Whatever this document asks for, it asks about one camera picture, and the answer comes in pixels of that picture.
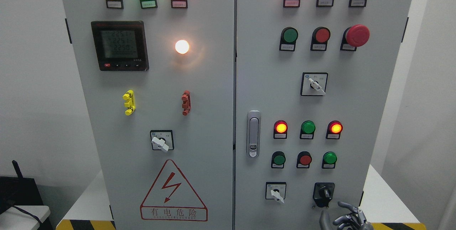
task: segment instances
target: white switch lever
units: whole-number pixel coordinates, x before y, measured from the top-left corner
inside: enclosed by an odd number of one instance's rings
[[[311,82],[311,86],[320,94],[326,95],[326,92],[322,89],[320,84],[318,82],[314,81],[312,78],[309,78],[309,81]]]
[[[170,148],[167,144],[165,144],[163,139],[158,139],[156,136],[152,138],[152,143],[156,144],[163,152],[168,152],[168,149]]]
[[[275,201],[278,203],[285,203],[284,199],[282,196],[280,196],[280,193],[278,191],[271,190],[271,196],[274,197]]]

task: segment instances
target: white indicator light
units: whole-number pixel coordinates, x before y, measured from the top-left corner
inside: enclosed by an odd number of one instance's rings
[[[176,49],[176,51],[179,54],[185,54],[188,52],[190,45],[188,44],[188,42],[185,39],[181,39],[176,42],[176,45],[174,46],[174,48]]]

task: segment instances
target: robotic hand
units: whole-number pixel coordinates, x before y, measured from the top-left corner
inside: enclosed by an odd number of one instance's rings
[[[332,222],[333,225],[337,225],[337,230],[342,230],[345,227],[348,227],[347,230],[373,230],[373,226],[366,220],[366,216],[364,212],[357,207],[344,203],[338,202],[342,208],[349,209],[351,213],[343,215],[341,217],[336,218]],[[320,228],[321,230],[331,230],[330,227],[331,223],[329,220],[329,214],[327,211],[321,211],[320,215]]]

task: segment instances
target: green push button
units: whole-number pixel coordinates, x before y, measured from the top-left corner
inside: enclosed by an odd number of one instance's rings
[[[315,124],[313,123],[313,121],[305,121],[301,125],[301,130],[306,134],[312,134],[315,131]]]
[[[283,165],[285,163],[285,156],[277,155],[274,157],[274,164],[275,165]]]
[[[283,32],[283,39],[289,43],[295,42],[298,39],[298,31],[294,28],[287,29]]]
[[[323,156],[323,160],[326,164],[334,164],[337,161],[337,156],[334,152],[326,152]]]

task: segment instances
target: yellow terminal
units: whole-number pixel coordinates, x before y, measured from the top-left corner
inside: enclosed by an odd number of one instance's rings
[[[136,109],[135,93],[130,89],[122,96],[122,98],[125,100],[124,107],[127,108],[127,110],[125,110],[125,115],[131,115]]]

